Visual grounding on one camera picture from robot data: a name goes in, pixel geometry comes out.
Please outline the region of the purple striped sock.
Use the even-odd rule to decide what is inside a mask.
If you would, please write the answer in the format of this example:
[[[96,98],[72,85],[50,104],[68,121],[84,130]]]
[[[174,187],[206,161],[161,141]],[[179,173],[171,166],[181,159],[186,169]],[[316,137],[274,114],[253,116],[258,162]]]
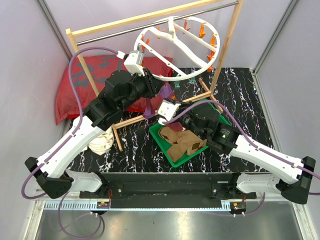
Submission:
[[[171,88],[171,85],[168,82],[165,82],[162,86],[160,92],[160,99],[163,100],[175,100],[176,96]]]
[[[150,98],[145,99],[145,110],[143,116],[145,119],[150,119],[155,116],[155,110]]]

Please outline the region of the white round sock hanger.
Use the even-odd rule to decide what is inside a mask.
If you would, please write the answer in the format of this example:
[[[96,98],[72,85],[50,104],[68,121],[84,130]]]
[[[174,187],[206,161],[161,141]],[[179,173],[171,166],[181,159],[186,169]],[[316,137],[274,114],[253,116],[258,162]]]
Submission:
[[[177,73],[177,76],[174,77],[166,77],[162,75],[154,74],[153,76],[157,80],[167,81],[167,82],[177,82],[183,81],[187,79],[191,79],[213,67],[213,63],[216,61],[218,53],[220,51],[221,41],[218,31],[213,27],[210,23],[204,21],[198,17],[184,17],[183,20],[187,22],[188,20],[192,22],[197,22],[200,24],[199,34],[195,35],[191,33],[186,27],[178,25],[174,22],[174,18],[172,16],[166,17],[163,19],[168,22],[169,32],[164,32],[157,29],[154,26],[147,27],[142,30],[142,32],[138,35],[135,40],[133,50],[134,51],[144,51],[147,50],[149,53],[153,54],[156,58],[161,60],[166,66],[170,67],[173,71]],[[166,40],[168,43],[173,44],[176,48],[178,48],[184,55],[191,60],[199,69],[192,73],[186,74],[181,71],[177,66],[173,63],[169,62],[164,56],[158,53],[154,48],[152,48],[147,41],[144,41],[145,35],[150,32],[156,37],[160,39]],[[199,56],[197,56],[184,42],[182,42],[177,35],[177,32],[181,32],[182,34],[190,37],[196,43],[205,47],[210,51],[210,54],[207,57],[207,61],[202,60]]]

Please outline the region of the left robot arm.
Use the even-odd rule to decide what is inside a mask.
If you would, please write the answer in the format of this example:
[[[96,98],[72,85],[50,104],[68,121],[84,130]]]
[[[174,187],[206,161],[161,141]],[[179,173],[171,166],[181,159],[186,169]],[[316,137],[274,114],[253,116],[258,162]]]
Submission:
[[[114,71],[105,80],[98,97],[80,111],[73,127],[59,142],[42,156],[29,157],[24,162],[44,194],[51,199],[78,191],[92,193],[97,198],[106,196],[108,181],[101,173],[69,170],[70,162],[92,140],[117,123],[133,103],[140,98],[154,98],[163,85],[147,68],[143,69],[143,75]]]

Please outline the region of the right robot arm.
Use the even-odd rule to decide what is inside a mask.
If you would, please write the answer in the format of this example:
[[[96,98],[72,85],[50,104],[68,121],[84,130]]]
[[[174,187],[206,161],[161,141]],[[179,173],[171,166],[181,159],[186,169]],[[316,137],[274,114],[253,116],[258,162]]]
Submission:
[[[312,195],[310,187],[316,160],[309,156],[289,156],[257,142],[244,132],[232,115],[229,116],[232,125],[220,122],[220,113],[210,103],[211,100],[176,103],[173,121],[205,140],[211,150],[247,160],[268,171],[236,173],[227,185],[228,195],[236,199],[243,194],[272,193],[305,205]]]

